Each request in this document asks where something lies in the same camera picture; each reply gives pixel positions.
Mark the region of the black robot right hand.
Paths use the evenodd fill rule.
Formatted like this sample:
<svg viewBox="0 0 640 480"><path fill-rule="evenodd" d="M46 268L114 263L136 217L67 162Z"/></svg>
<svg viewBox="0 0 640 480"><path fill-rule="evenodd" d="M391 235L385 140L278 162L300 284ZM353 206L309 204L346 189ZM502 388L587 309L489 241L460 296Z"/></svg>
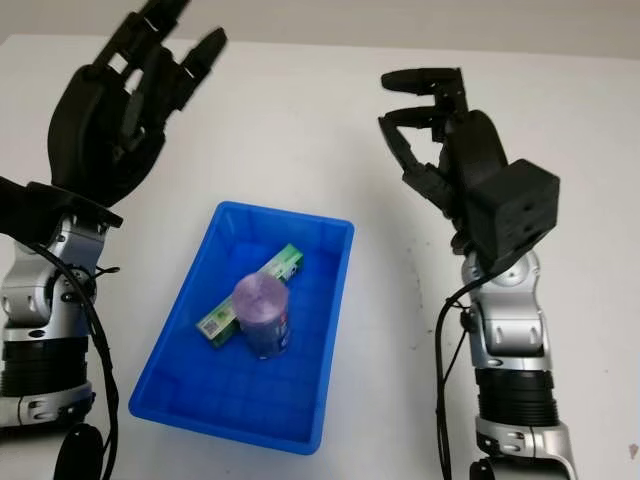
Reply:
<svg viewBox="0 0 640 480"><path fill-rule="evenodd" d="M383 88L432 96L432 106L394 110L378 118L386 145L400 165L402 179L435 205L456 230L452 248L462 254L478 250L482 235L472 231L470 191L507 166L491 119L467 104L459 68L415 68L381 76ZM402 134L403 128L428 129L442 146L439 163L422 163Z"/></svg>

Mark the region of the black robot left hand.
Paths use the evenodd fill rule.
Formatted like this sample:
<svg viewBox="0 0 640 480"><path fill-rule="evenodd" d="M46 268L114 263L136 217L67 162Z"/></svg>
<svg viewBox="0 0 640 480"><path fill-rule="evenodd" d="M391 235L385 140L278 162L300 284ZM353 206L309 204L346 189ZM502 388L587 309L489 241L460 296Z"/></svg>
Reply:
<svg viewBox="0 0 640 480"><path fill-rule="evenodd" d="M176 62L163 41L186 6L146 2L74 73L49 124L54 186L111 207L150 173L167 120L186 106L227 43L217 27Z"/></svg>

